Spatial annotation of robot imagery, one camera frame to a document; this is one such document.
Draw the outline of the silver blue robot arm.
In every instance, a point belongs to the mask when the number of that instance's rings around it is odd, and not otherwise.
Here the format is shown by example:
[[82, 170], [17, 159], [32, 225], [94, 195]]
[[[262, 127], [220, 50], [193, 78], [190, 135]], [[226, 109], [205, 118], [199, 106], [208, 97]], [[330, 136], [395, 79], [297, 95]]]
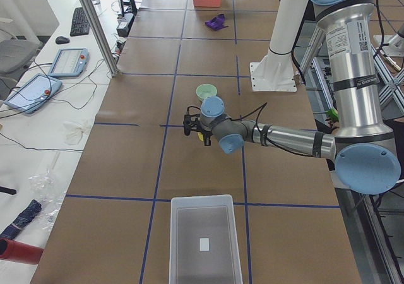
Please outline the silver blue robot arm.
[[338, 112], [336, 134], [289, 129], [256, 120], [233, 119], [217, 96], [186, 115], [184, 132], [196, 131], [206, 145], [216, 138], [225, 153], [251, 142], [303, 157], [331, 160], [340, 181], [362, 194], [392, 189], [401, 175], [393, 130], [384, 124], [369, 35], [374, 0], [308, 0], [325, 34]]

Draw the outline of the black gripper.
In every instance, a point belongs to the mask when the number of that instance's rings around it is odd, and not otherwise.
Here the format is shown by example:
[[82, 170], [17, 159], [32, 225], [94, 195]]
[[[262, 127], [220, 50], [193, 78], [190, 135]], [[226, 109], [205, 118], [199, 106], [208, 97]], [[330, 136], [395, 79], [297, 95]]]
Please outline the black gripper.
[[200, 124], [199, 133], [202, 133], [202, 135], [204, 136], [204, 145], [210, 146], [211, 145], [210, 137], [213, 135], [211, 129], [208, 126]]

